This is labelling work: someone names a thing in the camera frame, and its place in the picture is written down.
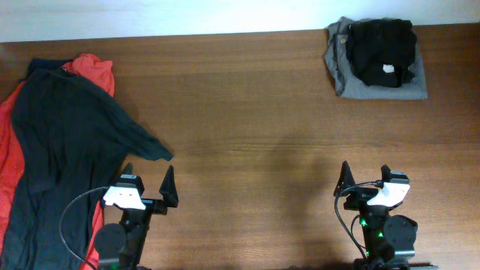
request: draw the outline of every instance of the clothing label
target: clothing label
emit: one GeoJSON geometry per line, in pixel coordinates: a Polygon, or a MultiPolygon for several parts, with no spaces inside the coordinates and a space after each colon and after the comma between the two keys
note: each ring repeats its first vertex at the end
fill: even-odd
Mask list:
{"type": "Polygon", "coordinates": [[[391,174],[396,174],[398,176],[405,176],[405,173],[403,172],[395,172],[395,171],[390,171],[391,174]]]}
{"type": "Polygon", "coordinates": [[[126,179],[135,179],[137,176],[136,175],[121,175],[120,178],[126,178],[126,179]]]}
{"type": "Polygon", "coordinates": [[[384,64],[383,71],[385,71],[385,73],[392,73],[395,71],[395,67],[391,64],[384,64]]]}

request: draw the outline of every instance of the gray cloth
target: gray cloth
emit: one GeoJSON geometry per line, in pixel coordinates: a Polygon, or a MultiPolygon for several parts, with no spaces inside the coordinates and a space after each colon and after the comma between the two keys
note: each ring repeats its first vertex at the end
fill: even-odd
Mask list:
{"type": "Polygon", "coordinates": [[[335,79],[337,95],[341,98],[355,99],[419,100],[428,98],[422,55],[418,45],[415,45],[415,62],[409,66],[415,78],[409,83],[402,84],[401,87],[367,86],[353,74],[352,66],[347,59],[346,45],[348,26],[354,22],[341,17],[338,22],[328,26],[329,39],[325,63],[335,79]]]}

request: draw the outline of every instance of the red fabric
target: red fabric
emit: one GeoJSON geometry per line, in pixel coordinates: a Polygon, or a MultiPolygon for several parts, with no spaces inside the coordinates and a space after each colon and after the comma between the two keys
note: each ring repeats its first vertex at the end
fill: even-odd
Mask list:
{"type": "MultiPolygon", "coordinates": [[[[113,96],[115,81],[112,65],[111,61],[101,61],[95,55],[82,54],[72,62],[65,64],[64,68],[67,68],[73,74],[86,77],[113,96]]],[[[0,105],[0,253],[3,251],[3,241],[8,228],[15,188],[25,170],[22,149],[11,123],[15,100],[24,84],[25,82],[21,82],[10,97],[0,105]]],[[[97,202],[91,222],[92,236],[86,255],[86,259],[97,267],[98,253],[94,249],[93,239],[103,225],[104,212],[100,202],[97,202]]],[[[83,263],[79,269],[89,270],[90,268],[83,263]]]]}
{"type": "Polygon", "coordinates": [[[12,110],[24,84],[25,82],[20,83],[0,105],[0,253],[3,251],[15,188],[25,170],[22,148],[12,126],[12,110]]]}

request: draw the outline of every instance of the wooden table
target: wooden table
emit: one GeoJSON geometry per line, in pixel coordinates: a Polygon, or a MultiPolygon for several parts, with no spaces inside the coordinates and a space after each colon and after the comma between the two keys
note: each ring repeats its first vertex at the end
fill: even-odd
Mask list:
{"type": "MultiPolygon", "coordinates": [[[[341,163],[357,182],[388,164],[412,188],[413,262],[480,266],[480,26],[415,27],[428,100],[344,100],[327,33],[291,31],[0,44],[0,100],[32,57],[113,60],[115,99],[175,153],[180,198],[154,216],[153,269],[331,269],[360,257],[333,210],[341,163]]],[[[144,197],[169,164],[129,157],[144,197]]],[[[354,212],[342,212],[349,224],[354,212]]],[[[116,211],[106,213],[118,222],[116,211]]],[[[359,226],[355,235],[360,238],[359,226]]]]}

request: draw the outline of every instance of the white backdrop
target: white backdrop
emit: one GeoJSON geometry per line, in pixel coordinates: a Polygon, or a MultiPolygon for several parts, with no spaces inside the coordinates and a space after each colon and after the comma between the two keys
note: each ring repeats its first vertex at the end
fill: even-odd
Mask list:
{"type": "Polygon", "coordinates": [[[0,0],[0,42],[323,29],[341,16],[477,23],[480,0],[0,0]]]}

